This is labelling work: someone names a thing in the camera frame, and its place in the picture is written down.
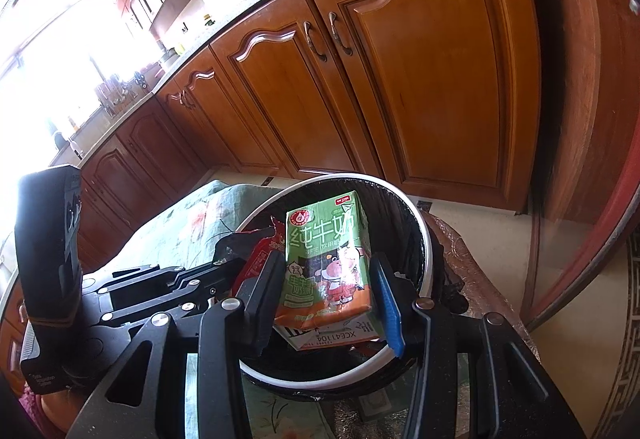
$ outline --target metal screw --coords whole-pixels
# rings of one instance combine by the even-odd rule
[[[487,313],[484,317],[491,325],[502,325],[504,323],[504,316],[500,313]]]
[[[425,311],[428,311],[436,307],[435,302],[431,298],[427,298],[427,297],[416,299],[415,305],[417,305],[420,309],[424,309]]]
[[[151,317],[151,323],[156,327],[162,327],[169,323],[169,315],[167,313],[156,313]]]
[[[225,298],[222,301],[222,308],[227,311],[233,311],[234,309],[238,309],[240,307],[240,301],[238,298]]]

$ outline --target cartoon cow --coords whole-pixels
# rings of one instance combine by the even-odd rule
[[[356,289],[362,288],[358,264],[364,254],[362,247],[345,246],[322,257],[326,260],[315,275],[322,278],[329,305],[349,303]]]

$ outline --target red brand logo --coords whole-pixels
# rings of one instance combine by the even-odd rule
[[[311,218],[309,210],[296,210],[289,217],[289,222],[294,226],[304,226]]]

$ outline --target juice box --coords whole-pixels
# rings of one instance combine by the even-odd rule
[[[276,329],[318,329],[372,311],[369,227],[356,192],[292,210],[286,225]]]

